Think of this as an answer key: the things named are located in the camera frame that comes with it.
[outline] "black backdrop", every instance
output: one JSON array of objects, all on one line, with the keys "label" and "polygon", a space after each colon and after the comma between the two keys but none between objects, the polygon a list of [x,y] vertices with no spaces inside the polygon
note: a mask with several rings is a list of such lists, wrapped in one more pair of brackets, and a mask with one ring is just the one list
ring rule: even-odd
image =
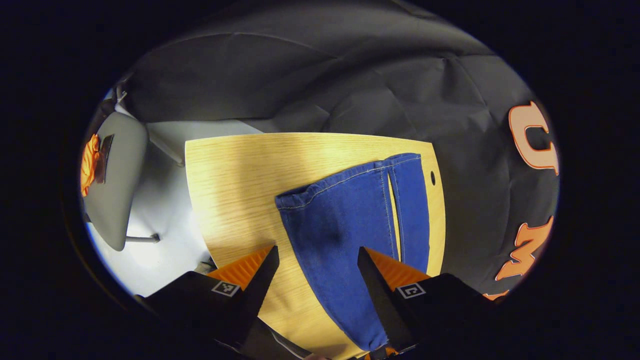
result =
[{"label": "black backdrop", "polygon": [[[137,61],[127,111],[142,122],[239,119],[266,133],[430,142],[447,218],[441,271],[481,293],[513,289],[522,277],[496,274],[520,225],[554,214],[563,172],[527,166],[508,113],[530,101],[545,111],[544,96],[477,39],[405,2],[246,3]],[[545,118],[549,133],[531,129],[527,140],[562,149]]]},{"label": "black backdrop", "polygon": [[[11,353],[41,357],[216,357],[213,350],[154,324],[105,282],[93,280],[70,241],[79,219],[62,203],[63,177],[104,89],[147,49],[223,4],[210,1],[18,3],[3,5],[7,192],[11,218],[4,274]],[[545,255],[487,325],[492,354],[589,357],[633,351],[630,220],[637,197],[633,97],[638,9],[538,1],[421,2],[501,55],[542,98],[562,145],[557,223]],[[91,264],[95,259],[84,258]],[[471,351],[461,347],[461,351]]]}]

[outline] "chair leg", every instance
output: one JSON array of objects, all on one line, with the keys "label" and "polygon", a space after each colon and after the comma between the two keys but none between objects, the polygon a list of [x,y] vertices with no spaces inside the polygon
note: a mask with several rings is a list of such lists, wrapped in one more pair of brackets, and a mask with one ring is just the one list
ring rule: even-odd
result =
[{"label": "chair leg", "polygon": [[207,275],[208,273],[214,271],[215,269],[216,268],[211,266],[211,264],[201,261],[198,263],[198,266],[196,266],[194,271],[197,272],[198,274]]},{"label": "chair leg", "polygon": [[127,236],[126,240],[134,243],[157,243],[160,241],[160,235],[153,234],[148,238],[139,238],[137,236]]},{"label": "chair leg", "polygon": [[169,156],[179,167],[184,167],[184,159],[177,152],[167,146],[164,141],[149,131],[149,141],[154,144],[163,153]]}]

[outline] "gray chair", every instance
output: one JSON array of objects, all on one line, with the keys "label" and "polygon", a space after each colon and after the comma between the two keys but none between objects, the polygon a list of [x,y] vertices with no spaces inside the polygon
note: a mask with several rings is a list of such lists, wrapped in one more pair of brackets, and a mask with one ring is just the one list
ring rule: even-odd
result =
[{"label": "gray chair", "polygon": [[149,141],[146,127],[136,119],[114,112],[97,131],[100,140],[113,135],[107,157],[105,181],[96,181],[84,197],[88,220],[104,241],[116,251],[125,241],[158,242],[158,234],[148,238],[127,236],[133,193],[140,180]]}]

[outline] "orange letter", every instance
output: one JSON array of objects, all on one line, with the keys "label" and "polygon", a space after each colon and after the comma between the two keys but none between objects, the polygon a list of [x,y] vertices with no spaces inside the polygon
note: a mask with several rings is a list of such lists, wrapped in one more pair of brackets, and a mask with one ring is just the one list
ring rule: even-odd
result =
[{"label": "orange letter", "polygon": [[549,221],[545,225],[539,227],[529,227],[527,223],[520,226],[518,234],[516,235],[516,247],[521,246],[527,241],[528,242],[511,253],[511,257],[518,262],[514,263],[513,260],[511,260],[504,263],[500,272],[498,272],[498,275],[495,276],[496,281],[509,276],[524,275],[529,271],[529,268],[533,265],[533,261],[536,259],[531,253],[545,242],[553,222],[554,217],[550,217]]},{"label": "orange letter", "polygon": [[488,298],[489,300],[493,301],[503,295],[507,295],[507,293],[509,292],[509,290],[505,291],[504,293],[500,293],[500,294],[495,294],[495,295],[489,295],[489,294],[483,294],[482,296]]},{"label": "orange letter", "polygon": [[548,150],[535,150],[529,145],[526,130],[528,127],[542,127],[549,133],[549,128],[540,109],[530,102],[528,106],[514,106],[509,111],[509,127],[522,159],[532,168],[553,168],[558,175],[558,156],[554,143],[549,142]]}]

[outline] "orange cloth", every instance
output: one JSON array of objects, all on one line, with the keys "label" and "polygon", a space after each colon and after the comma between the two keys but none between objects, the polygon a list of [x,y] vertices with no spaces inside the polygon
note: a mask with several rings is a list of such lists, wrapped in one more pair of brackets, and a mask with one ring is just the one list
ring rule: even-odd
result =
[{"label": "orange cloth", "polygon": [[95,179],[95,165],[100,157],[99,142],[98,135],[93,134],[91,140],[84,146],[82,165],[80,167],[80,191],[83,197],[89,194],[89,186]]}]

